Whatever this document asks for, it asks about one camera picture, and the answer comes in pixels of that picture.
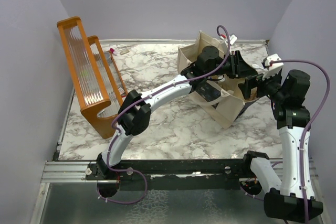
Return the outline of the beige pump lotion bottle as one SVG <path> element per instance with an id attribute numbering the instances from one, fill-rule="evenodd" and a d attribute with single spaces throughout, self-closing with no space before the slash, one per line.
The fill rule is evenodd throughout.
<path id="1" fill-rule="evenodd" d="M 260 66 L 260 65 L 258 65 L 258 64 L 256 64 L 256 63 L 253 63 L 253 64 L 251 65 L 251 67 L 252 67 L 254 70 L 256 70 L 257 72 L 264 72 L 264 71 L 265 71 L 265 69 L 264 69 L 262 66 Z"/>

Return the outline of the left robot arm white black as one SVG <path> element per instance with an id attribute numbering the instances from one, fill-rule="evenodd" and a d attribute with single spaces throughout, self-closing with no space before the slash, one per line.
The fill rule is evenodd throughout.
<path id="1" fill-rule="evenodd" d="M 244 98 L 238 86 L 257 73 L 240 51 L 221 56 L 219 48 L 208 45 L 173 80 L 143 93 L 129 92 L 112 122 L 115 133 L 109 147 L 97 157 L 99 175 L 110 179 L 121 172 L 116 165 L 130 141 L 147 129 L 156 109 L 176 98 L 190 95 L 218 124 L 230 127 L 255 102 L 254 90 Z"/>

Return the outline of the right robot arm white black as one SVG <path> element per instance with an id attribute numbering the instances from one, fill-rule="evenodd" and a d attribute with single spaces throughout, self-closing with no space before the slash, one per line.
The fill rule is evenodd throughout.
<path id="1" fill-rule="evenodd" d="M 310 76 L 301 70 L 289 71 L 285 80 L 281 73 L 268 78 L 257 74 L 239 84 L 244 98 L 256 88 L 258 97 L 271 100 L 282 142 L 282 177 L 278 177 L 265 153 L 249 151 L 241 164 L 246 177 L 256 176 L 259 180 L 269 218 L 304 223 L 323 213 L 323 203 L 315 199 L 310 180 L 310 133 L 305 131 L 310 112 L 303 106 L 309 87 Z"/>

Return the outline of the beige canvas tote bag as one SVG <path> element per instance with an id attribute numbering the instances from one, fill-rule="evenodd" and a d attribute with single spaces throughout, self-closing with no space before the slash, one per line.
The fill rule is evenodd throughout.
<path id="1" fill-rule="evenodd" d="M 193 44 L 178 49 L 177 71 L 181 72 L 195 62 L 206 46 L 216 47 L 219 50 L 219 56 L 225 57 L 227 45 L 200 31 Z M 225 75 L 223 81 L 207 81 L 200 89 L 189 94 L 189 97 L 222 128 L 227 129 L 258 100 L 256 88 L 251 90 L 250 98 L 243 97 L 238 87 L 243 82 L 243 78 L 230 79 Z"/>

